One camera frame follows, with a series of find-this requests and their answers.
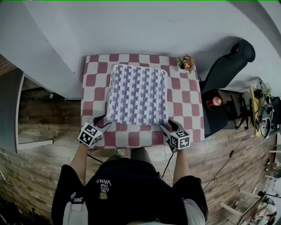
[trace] chair backrest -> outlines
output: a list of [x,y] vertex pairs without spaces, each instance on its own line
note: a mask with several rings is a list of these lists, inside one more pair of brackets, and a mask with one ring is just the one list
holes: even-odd
[[225,88],[248,62],[254,61],[255,58],[254,47],[244,39],[239,40],[229,54],[218,58],[212,65],[203,85],[200,85],[201,94]]

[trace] shirt sleeve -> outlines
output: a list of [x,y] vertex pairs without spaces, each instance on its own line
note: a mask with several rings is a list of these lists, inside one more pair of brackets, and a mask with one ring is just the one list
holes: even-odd
[[52,206],[52,221],[54,225],[62,224],[65,206],[74,192],[76,192],[76,198],[82,197],[84,185],[71,166],[63,165]]
[[185,176],[179,179],[173,185],[173,188],[180,194],[183,199],[193,200],[203,213],[205,221],[207,221],[208,206],[201,185],[201,179],[194,176]]

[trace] brick wall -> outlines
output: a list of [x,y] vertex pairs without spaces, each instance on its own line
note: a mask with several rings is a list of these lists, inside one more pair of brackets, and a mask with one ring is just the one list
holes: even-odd
[[0,54],[0,76],[15,68],[17,67]]

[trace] forearm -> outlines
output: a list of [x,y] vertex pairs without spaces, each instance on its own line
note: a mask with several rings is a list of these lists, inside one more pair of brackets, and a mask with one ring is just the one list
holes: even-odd
[[80,143],[70,166],[77,173],[80,181],[85,186],[88,146]]
[[186,150],[177,151],[177,159],[174,171],[173,185],[182,177],[190,175],[190,170],[188,166]]

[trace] yellow wooden board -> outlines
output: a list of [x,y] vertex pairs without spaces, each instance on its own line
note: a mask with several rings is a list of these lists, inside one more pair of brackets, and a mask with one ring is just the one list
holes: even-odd
[[261,107],[261,105],[263,104],[264,98],[255,98],[254,97],[254,91],[256,91],[257,89],[254,87],[250,88],[250,95],[251,95],[251,99],[252,99],[252,109],[253,109],[253,114],[254,114],[254,127],[255,127],[255,136],[260,136],[261,132],[260,132],[260,128],[259,131],[257,131],[256,129],[256,119],[258,119],[259,114],[256,113],[259,108]]

